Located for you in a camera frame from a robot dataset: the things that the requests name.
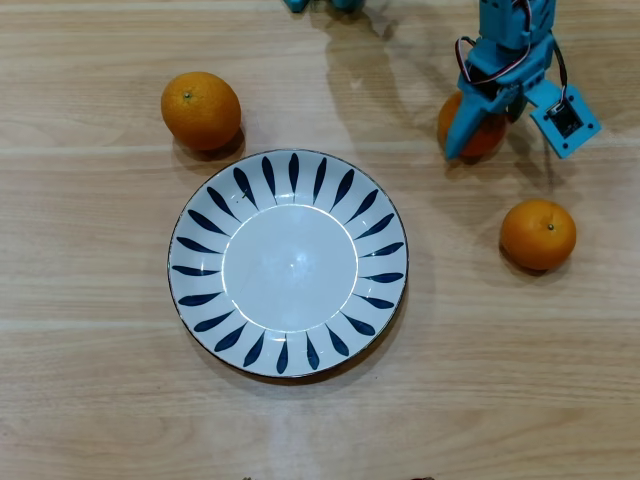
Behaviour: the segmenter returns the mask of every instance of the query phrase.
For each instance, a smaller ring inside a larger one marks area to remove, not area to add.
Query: blue robot part
[[[302,12],[310,0],[284,0],[293,13]],[[338,10],[352,12],[359,8],[364,0],[332,0],[334,7]]]
[[[480,0],[480,34],[464,61],[457,44],[463,101],[449,130],[445,153],[454,159],[489,114],[516,121],[528,103],[531,114],[560,158],[601,130],[575,87],[567,84],[564,60],[551,32],[556,0]],[[558,56],[562,88],[545,79]]]

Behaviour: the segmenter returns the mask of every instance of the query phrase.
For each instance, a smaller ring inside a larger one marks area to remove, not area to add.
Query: plate center
[[[314,207],[282,205],[260,212],[233,236],[222,279],[252,322],[283,332],[320,325],[344,306],[358,276],[351,237]]]

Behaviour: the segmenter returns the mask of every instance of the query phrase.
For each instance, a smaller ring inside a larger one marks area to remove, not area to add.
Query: plate
[[[338,158],[277,150],[241,160],[189,200],[169,248],[185,326],[258,375],[311,375],[357,355],[402,299],[408,250],[380,186]]]

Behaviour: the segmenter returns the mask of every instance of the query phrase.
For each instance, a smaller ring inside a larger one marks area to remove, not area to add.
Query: wooden table
[[[371,0],[350,19],[279,0],[2,0],[0,478],[638,479],[640,3],[558,7],[605,127],[593,142],[561,162],[524,120],[492,158],[448,167],[436,116],[477,3]],[[192,70],[243,104],[244,137],[216,155],[172,143],[160,116]],[[226,367],[167,285],[194,190],[282,147],[374,176],[411,246],[393,328],[316,382]],[[543,276],[497,249],[532,197],[579,225]]]

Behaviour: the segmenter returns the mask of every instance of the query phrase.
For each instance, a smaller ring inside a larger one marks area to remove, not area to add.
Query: blue leaf pattern
[[[355,328],[356,332],[360,335],[365,335],[367,337],[373,337],[376,334],[376,330],[369,325],[368,323],[361,322],[360,320],[356,320],[355,318],[351,318],[347,316],[344,312],[340,312],[344,317],[349,320],[349,323]]]
[[[198,307],[200,305],[204,305],[205,303],[209,303],[221,293],[222,292],[207,293],[205,295],[189,295],[187,297],[182,297],[180,300],[178,300],[178,303],[180,305],[184,305],[185,307]]]
[[[371,305],[373,305],[374,307],[380,309],[380,310],[386,310],[388,308],[393,308],[394,305],[391,302],[388,302],[386,300],[381,300],[379,298],[373,298],[373,297],[363,297],[362,295],[356,295],[356,297],[360,297],[363,300],[366,300],[367,302],[369,302]]]
[[[377,196],[378,196],[378,190],[374,190],[369,195],[367,195],[366,198],[362,201],[362,205],[360,205],[360,208],[358,208],[356,213],[353,214],[353,217],[351,217],[347,223],[349,223],[354,218],[362,215],[364,212],[369,210],[371,208],[371,205],[373,205],[373,202],[376,201]]]
[[[220,255],[220,252],[216,252],[214,250],[210,250],[207,247],[203,247],[198,242],[194,242],[190,238],[178,237],[176,238],[182,245],[184,245],[189,250],[193,250],[194,252],[200,253],[215,253],[216,255]]]
[[[251,347],[251,350],[249,350],[249,353],[247,353],[247,356],[244,357],[243,366],[245,368],[248,367],[249,365],[253,365],[254,363],[256,363],[256,360],[258,360],[258,357],[260,357],[260,353],[262,352],[262,344],[264,343],[264,334],[265,332],[262,332],[262,335],[260,335],[260,338],[258,339],[258,341],[255,343],[253,347]]]
[[[309,338],[309,334],[307,333],[307,360],[309,360],[309,365],[314,370],[318,369],[318,365],[320,365],[320,358],[316,353],[316,349],[313,347],[313,343],[311,343],[311,339]]]
[[[262,173],[264,173],[264,178],[267,181],[267,185],[269,185],[269,190],[271,190],[271,195],[273,195],[273,199],[276,201],[276,205],[278,204],[278,199],[276,198],[276,179],[273,175],[273,166],[271,165],[271,161],[264,157],[262,159]]]
[[[276,365],[276,369],[280,375],[287,369],[287,365],[289,365],[289,348],[287,347],[287,336],[285,335],[284,344],[282,345],[282,350],[278,357],[278,364]]]
[[[176,272],[180,272],[183,275],[188,275],[190,277],[207,277],[209,275],[215,275],[219,273],[218,270],[200,270],[199,268],[191,268],[191,267],[181,267],[176,265],[173,268]]]
[[[251,203],[253,203],[253,206],[256,207],[257,210],[259,210],[258,205],[256,205],[256,199],[253,197],[251,184],[249,183],[247,175],[239,168],[234,168],[233,178],[236,179],[236,183],[238,184],[238,187],[240,187],[240,190],[242,190],[244,196],[247,197]]]
[[[373,280],[374,282],[378,282],[378,283],[393,283],[393,282],[397,282],[403,277],[404,275],[402,273],[381,273],[380,275],[373,275],[371,277],[362,277],[362,278],[366,278],[367,280]]]
[[[224,315],[220,315],[219,317],[212,318],[211,320],[200,322],[195,326],[193,330],[198,333],[209,331],[224,322],[233,312],[235,312],[235,310],[231,310],[229,313],[225,313]]]
[[[338,352],[340,355],[344,355],[345,357],[348,357],[349,347],[347,347],[345,343],[342,341],[342,339],[338,335],[336,335],[333,332],[333,330],[329,328],[329,325],[325,323],[325,326],[327,327],[327,330],[329,330],[329,337],[331,337],[331,343],[333,343],[333,348],[335,348],[336,352]]]
[[[208,230],[213,233],[219,233],[220,235],[225,235],[227,237],[229,236],[226,233],[224,233],[222,230],[220,230],[211,220],[209,220],[204,215],[196,212],[195,210],[189,210],[189,215],[191,216],[191,218],[193,218],[193,220],[198,225],[200,225],[205,230]]]
[[[220,340],[218,342],[218,344],[216,345],[216,348],[213,349],[213,351],[214,352],[222,352],[223,350],[228,350],[229,348],[233,347],[236,343],[238,343],[238,340],[240,340],[240,336],[242,335],[242,331],[244,330],[244,327],[246,327],[246,326],[247,326],[247,324],[245,323],[239,329],[234,330],[229,335],[227,335],[222,340]]]
[[[384,217],[382,220],[380,220],[378,223],[376,223],[373,227],[371,227],[369,230],[367,230],[358,238],[356,238],[356,240],[360,240],[361,238],[369,237],[371,235],[375,235],[376,233],[380,233],[382,230],[387,228],[387,225],[391,223],[391,220],[393,220],[394,216],[395,215],[393,213],[390,213],[389,215]]]
[[[298,188],[298,175],[300,173],[300,162],[298,161],[298,155],[295,153],[291,155],[291,161],[289,162],[289,180],[291,180],[291,188],[293,188],[293,198],[296,198],[296,188]]]
[[[211,187],[207,187],[207,193],[211,197],[211,200],[213,200],[213,203],[218,205],[218,208],[220,210],[222,210],[227,215],[229,215],[229,216],[235,218],[236,220],[238,220],[238,217],[236,217],[233,214],[233,212],[229,208],[229,205],[227,205],[227,202],[225,202],[224,198],[222,198],[222,195],[220,195],[217,190],[214,190]]]
[[[392,253],[397,252],[403,246],[404,246],[404,243],[402,243],[402,242],[392,243],[391,245],[388,245],[388,246],[386,246],[384,248],[381,248],[380,250],[376,250],[375,252],[370,253],[369,255],[365,255],[365,256],[363,256],[361,258],[385,257],[387,255],[391,255]]]
[[[340,201],[345,197],[345,195],[349,193],[349,190],[351,189],[351,185],[353,185],[354,175],[355,175],[355,171],[352,168],[346,173],[346,175],[340,182],[340,185],[338,186],[338,192],[336,193],[336,199],[333,202],[333,207],[331,207],[331,210],[329,210],[330,212],[336,207],[338,203],[340,203]]]
[[[316,199],[318,198],[318,194],[320,193],[320,189],[322,188],[322,182],[324,182],[324,176],[327,173],[327,157],[322,159],[320,162],[320,166],[318,167],[318,172],[316,173],[316,183],[313,186],[313,204],[316,204]]]

